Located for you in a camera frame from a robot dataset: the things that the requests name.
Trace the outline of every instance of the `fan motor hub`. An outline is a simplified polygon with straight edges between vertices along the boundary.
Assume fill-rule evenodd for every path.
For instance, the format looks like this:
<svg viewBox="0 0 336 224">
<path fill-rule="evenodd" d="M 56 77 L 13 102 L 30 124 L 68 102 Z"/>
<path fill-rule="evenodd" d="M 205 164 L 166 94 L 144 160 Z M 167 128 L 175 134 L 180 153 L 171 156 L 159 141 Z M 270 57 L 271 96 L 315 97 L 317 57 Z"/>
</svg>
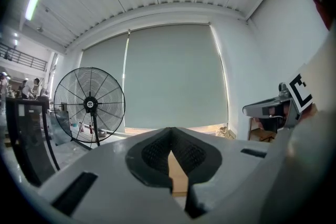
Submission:
<svg viewBox="0 0 336 224">
<path fill-rule="evenodd" d="M 98 101 L 93 96 L 89 96 L 84 100 L 83 104 L 86 112 L 90 113 L 91 111 L 95 111 L 97 109 Z"/>
</svg>

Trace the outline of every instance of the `railing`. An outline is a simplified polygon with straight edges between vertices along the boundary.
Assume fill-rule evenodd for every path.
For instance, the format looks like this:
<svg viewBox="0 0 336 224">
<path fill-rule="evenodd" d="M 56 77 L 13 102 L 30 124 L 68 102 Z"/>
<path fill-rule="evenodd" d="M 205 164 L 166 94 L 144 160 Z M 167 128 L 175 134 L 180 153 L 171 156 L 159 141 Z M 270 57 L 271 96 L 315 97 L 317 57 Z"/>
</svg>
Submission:
<svg viewBox="0 0 336 224">
<path fill-rule="evenodd" d="M 46 61 L 25 54 L 2 43 L 0 43 L 0 57 L 42 71 L 45 71 L 47 64 Z"/>
</svg>

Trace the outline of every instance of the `roller blind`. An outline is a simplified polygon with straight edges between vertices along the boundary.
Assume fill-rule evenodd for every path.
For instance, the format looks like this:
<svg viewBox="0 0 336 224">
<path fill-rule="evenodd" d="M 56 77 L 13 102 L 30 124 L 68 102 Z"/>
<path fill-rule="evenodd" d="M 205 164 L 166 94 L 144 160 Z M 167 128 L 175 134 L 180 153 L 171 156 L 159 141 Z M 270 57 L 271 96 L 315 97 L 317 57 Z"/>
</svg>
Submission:
<svg viewBox="0 0 336 224">
<path fill-rule="evenodd" d="M 105 40 L 83 52 L 80 67 L 96 67 L 112 75 L 122 86 L 122 72 L 128 34 Z M 124 132 L 121 123 L 118 132 Z"/>
<path fill-rule="evenodd" d="M 124 94 L 126 127 L 226 123 L 224 76 L 210 27 L 171 25 L 132 32 Z"/>
</svg>

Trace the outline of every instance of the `fan guard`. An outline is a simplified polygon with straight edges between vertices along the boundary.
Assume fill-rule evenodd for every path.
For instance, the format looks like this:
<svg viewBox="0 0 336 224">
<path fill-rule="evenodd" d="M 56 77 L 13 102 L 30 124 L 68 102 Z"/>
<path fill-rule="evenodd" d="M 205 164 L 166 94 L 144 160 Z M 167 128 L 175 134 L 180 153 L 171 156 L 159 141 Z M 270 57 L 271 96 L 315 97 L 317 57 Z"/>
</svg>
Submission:
<svg viewBox="0 0 336 224">
<path fill-rule="evenodd" d="M 113 76 L 98 68 L 81 67 L 66 74 L 57 86 L 54 110 L 59 125 L 72 139 L 99 145 L 120 126 L 125 97 Z M 57 115 L 61 111 L 68 111 L 69 119 L 61 122 Z M 96 132 L 91 134 L 90 124 L 93 130 L 107 131 L 106 137 L 99 137 Z"/>
</svg>

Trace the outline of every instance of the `black slot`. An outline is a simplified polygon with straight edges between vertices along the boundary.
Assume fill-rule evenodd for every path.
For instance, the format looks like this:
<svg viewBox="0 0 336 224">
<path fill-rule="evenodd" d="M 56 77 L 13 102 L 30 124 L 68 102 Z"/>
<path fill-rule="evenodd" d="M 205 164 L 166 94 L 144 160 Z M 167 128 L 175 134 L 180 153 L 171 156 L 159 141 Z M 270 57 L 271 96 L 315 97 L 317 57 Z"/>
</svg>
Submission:
<svg viewBox="0 0 336 224">
<path fill-rule="evenodd" d="M 266 156 L 266 152 L 252 150 L 251 148 L 243 148 L 240 152 L 259 158 L 265 158 Z"/>
<path fill-rule="evenodd" d="M 73 181 L 70 186 L 62 193 L 53 206 L 63 214 L 70 216 L 79 205 L 85 194 L 97 179 L 93 173 L 83 172 Z"/>
</svg>

